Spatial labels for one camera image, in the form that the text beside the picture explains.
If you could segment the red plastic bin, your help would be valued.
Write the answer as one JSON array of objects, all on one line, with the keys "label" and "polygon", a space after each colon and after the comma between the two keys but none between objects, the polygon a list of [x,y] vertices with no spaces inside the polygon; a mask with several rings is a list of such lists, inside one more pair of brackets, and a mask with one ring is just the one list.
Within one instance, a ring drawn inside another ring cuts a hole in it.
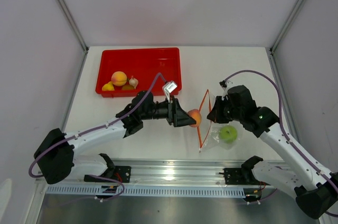
[{"label": "red plastic bin", "polygon": [[[104,85],[117,71],[125,73],[129,79],[131,77],[137,79],[136,89],[124,90],[122,86],[115,86],[112,91],[104,90]],[[104,50],[101,55],[95,91],[105,98],[134,97],[139,91],[148,90],[159,72],[166,81],[174,81],[177,84],[172,94],[178,95],[182,89],[179,48]]]}]

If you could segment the large orange peach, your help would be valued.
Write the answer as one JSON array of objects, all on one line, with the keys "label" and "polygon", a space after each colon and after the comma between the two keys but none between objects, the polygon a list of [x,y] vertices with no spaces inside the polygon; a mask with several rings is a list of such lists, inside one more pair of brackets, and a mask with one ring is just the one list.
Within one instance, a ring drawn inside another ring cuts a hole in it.
[{"label": "large orange peach", "polygon": [[127,75],[122,71],[116,71],[111,76],[111,82],[114,86],[121,87],[127,83]]}]

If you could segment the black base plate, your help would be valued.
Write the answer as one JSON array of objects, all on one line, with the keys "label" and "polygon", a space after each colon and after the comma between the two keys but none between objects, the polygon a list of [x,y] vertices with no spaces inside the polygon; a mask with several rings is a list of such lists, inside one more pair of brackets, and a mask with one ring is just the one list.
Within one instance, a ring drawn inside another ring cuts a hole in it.
[{"label": "black base plate", "polygon": [[85,182],[110,182],[116,180],[121,183],[129,183],[132,174],[131,166],[115,166],[114,168],[107,168],[103,174],[99,175],[98,178],[94,178],[92,175],[85,175]]},{"label": "black base plate", "polygon": [[220,175],[224,177],[226,185],[259,185],[251,170],[241,167],[225,167]]}]

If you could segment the right frame post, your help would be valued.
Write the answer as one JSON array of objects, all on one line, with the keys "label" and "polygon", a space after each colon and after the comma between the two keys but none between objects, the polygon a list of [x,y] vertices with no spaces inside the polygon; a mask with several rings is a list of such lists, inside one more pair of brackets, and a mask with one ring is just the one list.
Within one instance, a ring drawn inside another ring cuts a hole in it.
[{"label": "right frame post", "polygon": [[282,24],[280,31],[278,32],[272,46],[270,47],[269,51],[271,55],[274,55],[277,51],[279,45],[283,41],[284,37],[288,33],[289,29],[291,28],[292,24],[296,20],[298,14],[300,13],[302,7],[305,5],[306,0],[296,0],[292,9],[290,10],[286,20]]}]

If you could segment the small pink peach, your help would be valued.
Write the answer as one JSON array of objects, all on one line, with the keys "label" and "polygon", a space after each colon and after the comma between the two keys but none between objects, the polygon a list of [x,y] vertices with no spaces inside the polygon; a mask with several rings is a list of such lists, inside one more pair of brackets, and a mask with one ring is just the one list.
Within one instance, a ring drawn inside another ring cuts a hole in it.
[{"label": "small pink peach", "polygon": [[195,120],[195,124],[190,125],[190,127],[194,127],[194,128],[199,127],[202,121],[202,116],[201,116],[200,111],[198,109],[192,109],[192,110],[189,110],[187,113],[191,118]]}]

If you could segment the garlic bulb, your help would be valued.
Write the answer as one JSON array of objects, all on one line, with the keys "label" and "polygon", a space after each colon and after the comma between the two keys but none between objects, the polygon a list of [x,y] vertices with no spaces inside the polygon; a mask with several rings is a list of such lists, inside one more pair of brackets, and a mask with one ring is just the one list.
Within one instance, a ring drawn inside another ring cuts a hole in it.
[{"label": "garlic bulb", "polygon": [[135,77],[131,77],[130,80],[129,80],[129,84],[134,88],[136,89],[138,84],[139,84],[139,81],[135,78]]}]

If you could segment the frame post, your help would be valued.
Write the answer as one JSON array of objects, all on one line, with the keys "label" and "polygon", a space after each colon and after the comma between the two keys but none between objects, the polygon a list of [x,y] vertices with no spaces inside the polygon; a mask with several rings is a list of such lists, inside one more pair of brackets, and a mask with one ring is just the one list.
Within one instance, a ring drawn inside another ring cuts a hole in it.
[{"label": "frame post", "polygon": [[298,14],[300,13],[302,7],[305,5],[306,0],[296,0],[292,9],[290,10],[286,20],[282,24],[280,31],[278,32],[272,46],[270,47],[269,51],[271,55],[274,55],[277,51],[279,45],[283,41],[284,37],[288,33],[289,29],[291,28],[292,24],[296,20]]},{"label": "frame post", "polygon": [[79,43],[79,45],[81,46],[82,50],[84,51],[84,53],[87,53],[89,48],[78,28],[78,25],[76,23],[76,21],[74,20],[74,17],[66,3],[65,0],[55,0],[56,3],[58,4],[66,22],[68,23],[72,33],[74,34],[77,42]]}]

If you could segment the green apple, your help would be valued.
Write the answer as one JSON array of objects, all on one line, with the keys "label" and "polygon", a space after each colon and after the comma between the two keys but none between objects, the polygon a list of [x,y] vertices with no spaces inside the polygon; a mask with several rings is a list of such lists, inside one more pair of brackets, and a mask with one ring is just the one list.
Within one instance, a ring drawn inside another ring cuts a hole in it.
[{"label": "green apple", "polygon": [[238,132],[234,126],[227,125],[219,130],[219,138],[225,143],[233,143],[238,137]]}]

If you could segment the brown kiwi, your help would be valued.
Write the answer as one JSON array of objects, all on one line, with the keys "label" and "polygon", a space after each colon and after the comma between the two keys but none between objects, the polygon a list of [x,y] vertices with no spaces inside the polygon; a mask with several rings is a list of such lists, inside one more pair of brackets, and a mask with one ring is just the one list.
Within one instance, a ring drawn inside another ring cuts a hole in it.
[{"label": "brown kiwi", "polygon": [[121,89],[122,90],[134,90],[135,88],[132,85],[124,85],[124,86],[122,86]]}]

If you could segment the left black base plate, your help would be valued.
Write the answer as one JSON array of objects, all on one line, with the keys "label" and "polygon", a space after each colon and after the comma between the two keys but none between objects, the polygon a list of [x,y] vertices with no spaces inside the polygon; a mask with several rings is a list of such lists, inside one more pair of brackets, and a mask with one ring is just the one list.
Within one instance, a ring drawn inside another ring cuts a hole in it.
[{"label": "left black base plate", "polygon": [[129,183],[132,174],[131,166],[115,166],[114,168],[107,168],[103,174],[99,175],[98,178],[94,178],[92,175],[85,175],[85,182],[110,182],[116,180],[121,183]]}]

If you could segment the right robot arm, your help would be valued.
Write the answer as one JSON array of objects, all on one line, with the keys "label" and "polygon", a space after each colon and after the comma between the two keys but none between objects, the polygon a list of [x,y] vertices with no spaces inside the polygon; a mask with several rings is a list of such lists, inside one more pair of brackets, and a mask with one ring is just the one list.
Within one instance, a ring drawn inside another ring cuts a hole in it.
[{"label": "right robot arm", "polygon": [[283,127],[281,116],[268,107],[258,107],[244,85],[221,83],[207,119],[216,124],[239,122],[243,128],[270,146],[289,166],[285,171],[257,158],[241,170],[246,183],[266,182],[296,201],[310,218],[318,219],[337,203],[337,173],[321,164]]}]

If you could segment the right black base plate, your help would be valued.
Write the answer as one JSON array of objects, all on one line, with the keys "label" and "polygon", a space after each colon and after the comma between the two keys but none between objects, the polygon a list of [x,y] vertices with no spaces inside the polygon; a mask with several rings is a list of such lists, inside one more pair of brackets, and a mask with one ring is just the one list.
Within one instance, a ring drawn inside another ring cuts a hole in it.
[{"label": "right black base plate", "polygon": [[225,167],[220,175],[224,177],[226,185],[259,185],[251,170],[241,167]]}]

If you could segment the clear zip top bag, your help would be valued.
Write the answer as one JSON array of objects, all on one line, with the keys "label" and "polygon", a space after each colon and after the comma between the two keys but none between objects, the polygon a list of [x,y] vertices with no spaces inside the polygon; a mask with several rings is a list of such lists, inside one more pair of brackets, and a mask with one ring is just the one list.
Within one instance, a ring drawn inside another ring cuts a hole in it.
[{"label": "clear zip top bag", "polygon": [[[209,89],[207,89],[198,109],[202,116],[202,121],[199,127],[197,127],[200,153],[206,152],[212,148],[223,148],[225,150],[230,150],[240,141],[243,135],[243,128],[239,122],[232,121],[227,124],[216,124],[206,118],[213,108],[214,103],[215,95],[213,95]],[[219,138],[219,130],[227,125],[234,126],[238,132],[237,139],[230,144],[225,143]]]}]

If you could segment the left frame post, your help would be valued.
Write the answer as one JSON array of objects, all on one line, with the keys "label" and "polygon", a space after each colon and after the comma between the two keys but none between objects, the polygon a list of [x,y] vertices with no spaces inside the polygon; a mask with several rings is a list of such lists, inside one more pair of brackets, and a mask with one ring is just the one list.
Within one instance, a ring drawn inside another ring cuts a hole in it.
[{"label": "left frame post", "polygon": [[66,22],[68,23],[72,33],[74,34],[77,42],[79,43],[79,45],[81,46],[82,50],[84,51],[84,53],[87,53],[89,48],[78,28],[78,25],[76,23],[76,21],[74,20],[74,17],[66,3],[65,0],[55,0],[56,3],[58,4]]}]

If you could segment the yellow lemon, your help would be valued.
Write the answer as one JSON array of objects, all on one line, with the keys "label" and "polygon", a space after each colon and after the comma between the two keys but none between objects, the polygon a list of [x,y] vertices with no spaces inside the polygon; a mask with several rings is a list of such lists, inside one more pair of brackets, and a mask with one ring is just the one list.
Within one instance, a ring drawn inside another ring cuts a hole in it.
[{"label": "yellow lemon", "polygon": [[102,91],[114,91],[114,84],[110,81],[102,86]]}]

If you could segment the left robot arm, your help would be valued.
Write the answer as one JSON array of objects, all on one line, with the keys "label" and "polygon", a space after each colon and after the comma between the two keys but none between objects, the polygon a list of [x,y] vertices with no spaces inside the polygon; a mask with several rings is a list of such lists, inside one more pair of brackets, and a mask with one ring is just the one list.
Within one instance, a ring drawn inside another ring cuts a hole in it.
[{"label": "left robot arm", "polygon": [[84,156],[83,153],[103,143],[131,136],[143,128],[143,121],[166,119],[174,127],[195,125],[177,98],[170,96],[163,102],[154,101],[149,91],[140,91],[114,119],[93,128],[64,133],[51,130],[34,153],[34,165],[38,165],[47,184],[65,179],[110,181],[115,175],[115,165],[107,154]]}]

